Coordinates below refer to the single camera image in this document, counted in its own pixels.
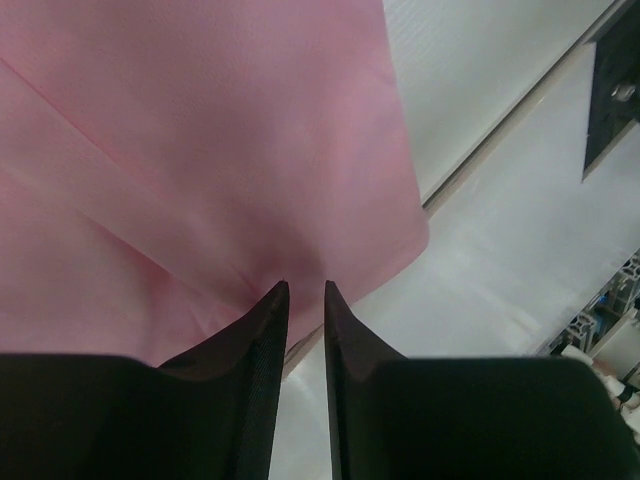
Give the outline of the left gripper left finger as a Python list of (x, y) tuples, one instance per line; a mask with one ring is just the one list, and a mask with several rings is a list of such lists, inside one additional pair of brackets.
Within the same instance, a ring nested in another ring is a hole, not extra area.
[(158, 367), (119, 356), (1, 358), (5, 479), (265, 479), (290, 294)]

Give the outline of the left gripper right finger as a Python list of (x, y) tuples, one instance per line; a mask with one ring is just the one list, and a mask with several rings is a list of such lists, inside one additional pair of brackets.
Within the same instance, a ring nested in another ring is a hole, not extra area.
[(336, 479), (635, 479), (639, 451), (604, 385), (561, 357), (416, 359), (327, 282)]

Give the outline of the pink t shirt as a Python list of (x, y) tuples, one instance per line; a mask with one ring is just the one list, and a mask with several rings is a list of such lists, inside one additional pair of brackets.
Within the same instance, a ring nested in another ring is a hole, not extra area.
[(425, 249), (379, 1), (5, 1), (1, 348), (160, 364)]

